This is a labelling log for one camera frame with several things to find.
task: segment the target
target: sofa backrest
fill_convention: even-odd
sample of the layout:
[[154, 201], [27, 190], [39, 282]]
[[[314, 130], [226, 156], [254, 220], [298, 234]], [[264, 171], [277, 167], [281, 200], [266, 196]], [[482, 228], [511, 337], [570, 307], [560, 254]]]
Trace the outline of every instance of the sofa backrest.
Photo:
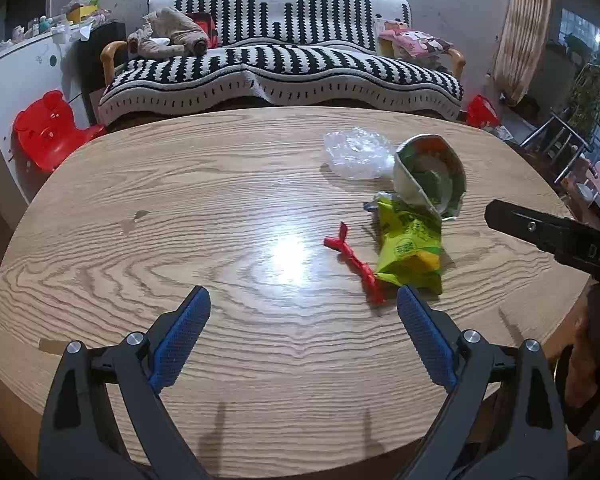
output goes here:
[[374, 17], [411, 24], [407, 0], [149, 0], [149, 12], [209, 12], [218, 43], [321, 44], [376, 53]]

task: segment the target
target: wooden table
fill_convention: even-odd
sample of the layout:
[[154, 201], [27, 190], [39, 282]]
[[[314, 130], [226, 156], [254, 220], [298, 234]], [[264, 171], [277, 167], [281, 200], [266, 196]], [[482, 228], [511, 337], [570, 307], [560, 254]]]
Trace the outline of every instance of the wooden table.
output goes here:
[[[444, 293], [431, 304], [492, 342], [544, 341], [587, 276], [487, 228], [493, 198], [567, 210], [513, 150], [483, 131], [350, 108], [233, 110], [146, 124], [90, 142], [51, 176], [0, 270], [0, 378], [42, 412], [79, 338], [116, 344], [205, 285], [212, 313], [176, 385], [161, 393], [212, 474], [284, 476], [359, 462], [426, 432], [445, 399], [395, 312], [322, 244], [347, 239], [373, 266], [362, 202], [389, 181], [347, 181], [324, 163], [325, 132], [362, 126], [396, 145], [444, 136], [464, 163], [460, 218], [443, 227]], [[142, 449], [109, 389], [133, 458]]]

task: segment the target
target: blue gripper pad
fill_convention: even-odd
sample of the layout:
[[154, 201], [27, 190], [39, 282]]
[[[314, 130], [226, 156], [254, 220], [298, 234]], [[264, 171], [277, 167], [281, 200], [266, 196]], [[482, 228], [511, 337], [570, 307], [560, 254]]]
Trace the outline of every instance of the blue gripper pad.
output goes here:
[[454, 353], [430, 318], [424, 303], [408, 286], [398, 290], [398, 316], [411, 337], [431, 380], [449, 394], [456, 387]]
[[175, 384], [210, 314], [211, 298], [206, 288], [200, 287], [154, 352], [149, 384], [156, 394]]

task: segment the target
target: black and white sofa cover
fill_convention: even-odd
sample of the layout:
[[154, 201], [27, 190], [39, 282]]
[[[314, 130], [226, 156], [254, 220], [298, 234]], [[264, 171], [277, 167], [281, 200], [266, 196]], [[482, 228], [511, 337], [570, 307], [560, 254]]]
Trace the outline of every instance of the black and white sofa cover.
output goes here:
[[166, 6], [211, 13], [222, 48], [129, 61], [100, 100], [105, 124], [130, 112], [193, 114], [243, 96], [458, 115], [462, 86], [453, 76], [376, 55], [374, 17], [411, 24], [406, 0], [149, 0], [149, 12]]

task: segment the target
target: red bear-shaped chair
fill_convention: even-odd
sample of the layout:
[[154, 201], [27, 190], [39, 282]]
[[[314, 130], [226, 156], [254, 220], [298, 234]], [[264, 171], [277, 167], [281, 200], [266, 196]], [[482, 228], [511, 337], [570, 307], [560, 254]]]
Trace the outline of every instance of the red bear-shaped chair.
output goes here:
[[40, 170], [49, 173], [80, 146], [107, 133], [101, 125], [79, 130], [59, 90], [47, 92], [18, 113], [13, 129], [24, 152]]

